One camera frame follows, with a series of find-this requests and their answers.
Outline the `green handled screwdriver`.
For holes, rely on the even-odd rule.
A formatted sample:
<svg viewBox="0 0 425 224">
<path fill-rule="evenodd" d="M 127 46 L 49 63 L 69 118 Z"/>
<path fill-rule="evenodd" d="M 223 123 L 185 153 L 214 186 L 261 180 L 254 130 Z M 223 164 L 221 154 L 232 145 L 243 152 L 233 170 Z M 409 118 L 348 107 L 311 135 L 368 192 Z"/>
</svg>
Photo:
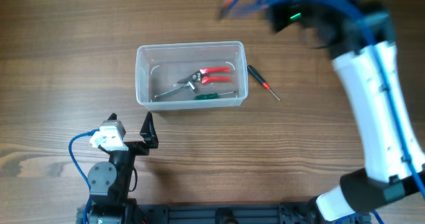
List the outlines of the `green handled screwdriver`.
<svg viewBox="0 0 425 224">
<path fill-rule="evenodd" d="M 217 99 L 217 98 L 220 98 L 223 95 L 233 94 L 233 93 L 234 93 L 234 91 L 225 92 L 225 93 L 221 93 L 221 94 L 218 94 L 217 92 L 210 93 L 210 94 L 200 94 L 198 96 L 195 96 L 194 97 L 194 100 L 211 100 L 211 99 Z"/>
</svg>

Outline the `silver L-shaped socket wrench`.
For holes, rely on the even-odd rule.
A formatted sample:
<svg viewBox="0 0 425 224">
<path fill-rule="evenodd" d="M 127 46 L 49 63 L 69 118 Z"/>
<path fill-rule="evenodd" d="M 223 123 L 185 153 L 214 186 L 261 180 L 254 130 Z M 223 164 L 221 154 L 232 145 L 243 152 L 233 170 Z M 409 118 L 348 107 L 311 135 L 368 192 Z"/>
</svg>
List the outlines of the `silver L-shaped socket wrench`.
<svg viewBox="0 0 425 224">
<path fill-rule="evenodd" d="M 167 92 L 164 92 L 162 94 L 155 95 L 154 96 L 154 99 L 157 100 L 158 98 L 162 98 L 164 96 L 168 96 L 168 95 L 173 94 L 173 93 L 176 93 L 177 91 L 180 91 L 180 90 L 182 90 L 184 88 L 188 88 L 191 92 L 194 92 L 194 93 L 198 92 L 198 90 L 199 90 L 198 86 L 193 81 L 188 81 L 188 82 L 186 82 L 182 86 L 179 86 L 177 88 L 174 88 L 174 89 L 169 90 Z"/>
</svg>

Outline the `black red precision screwdriver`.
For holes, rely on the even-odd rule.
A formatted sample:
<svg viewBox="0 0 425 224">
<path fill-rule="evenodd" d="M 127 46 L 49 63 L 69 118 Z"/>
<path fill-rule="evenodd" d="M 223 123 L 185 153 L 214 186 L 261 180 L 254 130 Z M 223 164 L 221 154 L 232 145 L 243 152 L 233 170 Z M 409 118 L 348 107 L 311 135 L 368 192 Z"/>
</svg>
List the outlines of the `black red precision screwdriver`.
<svg viewBox="0 0 425 224">
<path fill-rule="evenodd" d="M 248 73 L 253 76 L 266 90 L 268 90 L 278 101 L 281 99 L 272 91 L 270 85 L 267 81 L 262 77 L 262 75 L 252 66 L 247 66 Z"/>
</svg>

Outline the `red handled snips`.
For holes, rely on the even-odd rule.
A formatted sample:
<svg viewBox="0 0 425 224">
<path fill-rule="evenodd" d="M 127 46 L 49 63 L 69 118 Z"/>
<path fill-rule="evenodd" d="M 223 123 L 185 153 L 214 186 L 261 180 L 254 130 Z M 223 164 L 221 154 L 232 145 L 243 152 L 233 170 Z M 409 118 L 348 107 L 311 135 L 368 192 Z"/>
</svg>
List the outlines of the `red handled snips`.
<svg viewBox="0 0 425 224">
<path fill-rule="evenodd" d="M 182 78 L 177 83 L 184 84 L 188 81 L 198 82 L 203 85 L 210 84 L 212 82 L 232 82 L 232 79 L 227 76 L 211 76 L 212 73 L 230 73 L 231 69 L 229 67 L 218 66 L 218 67 L 208 67 L 201 68 L 196 72 L 190 74 L 189 76 Z"/>
</svg>

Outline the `clear plastic container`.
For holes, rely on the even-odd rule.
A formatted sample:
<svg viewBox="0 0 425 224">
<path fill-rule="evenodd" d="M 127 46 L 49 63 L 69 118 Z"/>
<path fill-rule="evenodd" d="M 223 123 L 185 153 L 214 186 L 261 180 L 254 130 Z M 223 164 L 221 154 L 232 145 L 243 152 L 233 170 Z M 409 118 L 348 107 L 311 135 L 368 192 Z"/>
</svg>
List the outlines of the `clear plastic container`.
<svg viewBox="0 0 425 224">
<path fill-rule="evenodd" d="M 135 60 L 135 95 L 150 111 L 240 106 L 248 96 L 244 45 L 143 45 Z"/>
</svg>

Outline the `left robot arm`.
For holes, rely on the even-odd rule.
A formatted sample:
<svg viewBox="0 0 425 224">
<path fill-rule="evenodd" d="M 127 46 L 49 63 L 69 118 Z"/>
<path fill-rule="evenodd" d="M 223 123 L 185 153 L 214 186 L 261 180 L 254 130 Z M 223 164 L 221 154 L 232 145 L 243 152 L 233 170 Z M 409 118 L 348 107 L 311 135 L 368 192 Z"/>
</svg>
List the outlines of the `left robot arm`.
<svg viewBox="0 0 425 224">
<path fill-rule="evenodd" d="M 81 172 L 88 184 L 89 198 L 85 206 L 77 209 L 76 223 L 148 223 L 147 215 L 128 194 L 137 187 L 135 158 L 147 156 L 158 148 L 151 112 L 146 114 L 139 132 L 142 141 L 125 142 L 126 130 L 115 113 L 103 121 L 97 130 L 79 134 L 71 139 L 68 151 L 78 138 L 89 136 L 90 143 L 109 155 L 108 161 L 98 162 L 88 174 Z"/>
</svg>

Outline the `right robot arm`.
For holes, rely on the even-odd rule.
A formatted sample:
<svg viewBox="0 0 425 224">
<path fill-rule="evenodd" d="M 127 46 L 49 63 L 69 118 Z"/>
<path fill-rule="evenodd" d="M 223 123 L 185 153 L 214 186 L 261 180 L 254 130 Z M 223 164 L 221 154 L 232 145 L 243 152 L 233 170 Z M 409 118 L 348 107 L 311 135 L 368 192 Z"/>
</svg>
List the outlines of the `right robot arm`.
<svg viewBox="0 0 425 224">
<path fill-rule="evenodd" d="M 412 130 L 389 10 L 379 1 L 261 0 L 275 32 L 316 28 L 351 104 L 365 165 L 297 210 L 305 223 L 363 219 L 424 193 L 424 152 Z"/>
</svg>

